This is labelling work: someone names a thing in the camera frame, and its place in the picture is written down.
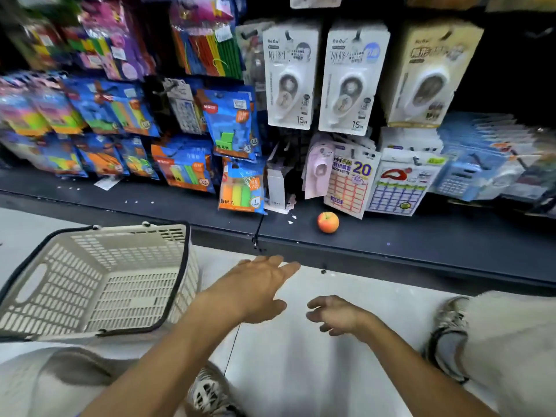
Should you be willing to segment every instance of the shopping basket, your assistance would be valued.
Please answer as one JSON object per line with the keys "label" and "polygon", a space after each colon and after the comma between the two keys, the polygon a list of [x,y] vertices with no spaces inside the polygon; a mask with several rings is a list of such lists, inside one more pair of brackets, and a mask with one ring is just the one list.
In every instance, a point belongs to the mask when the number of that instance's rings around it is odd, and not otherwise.
{"label": "shopping basket", "polygon": [[0,291],[0,337],[84,343],[167,332],[198,281],[187,223],[56,231]]}

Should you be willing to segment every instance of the person's right arm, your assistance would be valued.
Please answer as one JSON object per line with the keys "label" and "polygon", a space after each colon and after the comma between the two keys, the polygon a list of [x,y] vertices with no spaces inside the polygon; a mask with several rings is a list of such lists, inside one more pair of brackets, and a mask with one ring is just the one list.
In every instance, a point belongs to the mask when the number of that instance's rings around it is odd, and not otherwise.
{"label": "person's right arm", "polygon": [[371,312],[338,296],[311,300],[307,313],[321,332],[355,335],[369,345],[413,417],[498,417],[458,383],[432,367]]}

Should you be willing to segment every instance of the hand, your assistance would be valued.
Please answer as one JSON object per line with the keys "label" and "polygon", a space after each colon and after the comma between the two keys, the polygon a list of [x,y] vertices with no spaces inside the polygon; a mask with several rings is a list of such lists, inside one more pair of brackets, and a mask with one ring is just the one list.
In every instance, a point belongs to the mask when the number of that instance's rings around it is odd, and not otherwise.
{"label": "hand", "polygon": [[307,319],[323,322],[321,332],[328,332],[330,336],[352,334],[359,340],[363,335],[365,318],[373,316],[338,296],[316,297],[307,303],[307,307],[315,309],[307,312]]}
{"label": "hand", "polygon": [[276,291],[301,267],[298,262],[278,267],[283,260],[282,256],[241,260],[206,293],[229,301],[231,312],[237,314],[241,322],[260,323],[274,319],[287,306],[285,301],[274,300]]}

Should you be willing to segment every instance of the forearm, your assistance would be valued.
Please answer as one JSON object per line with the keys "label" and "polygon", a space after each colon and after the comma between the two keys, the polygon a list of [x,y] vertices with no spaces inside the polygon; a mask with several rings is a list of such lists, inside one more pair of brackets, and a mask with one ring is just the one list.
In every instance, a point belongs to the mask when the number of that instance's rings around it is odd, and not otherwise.
{"label": "forearm", "polygon": [[172,332],[108,387],[81,417],[173,416],[212,351],[238,323],[201,293]]}
{"label": "forearm", "polygon": [[426,363],[376,316],[362,317],[358,338],[369,345],[414,417],[495,417],[455,381]]}

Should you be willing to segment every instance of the number 20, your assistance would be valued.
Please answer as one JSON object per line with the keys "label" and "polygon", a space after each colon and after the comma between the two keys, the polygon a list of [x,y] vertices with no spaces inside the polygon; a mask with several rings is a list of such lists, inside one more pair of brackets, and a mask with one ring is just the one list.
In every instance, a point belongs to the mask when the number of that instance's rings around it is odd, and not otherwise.
{"label": "number 20", "polygon": [[369,164],[363,165],[363,163],[358,160],[355,161],[355,169],[353,170],[354,173],[363,174],[365,177],[368,177],[371,174],[371,170],[372,168]]}

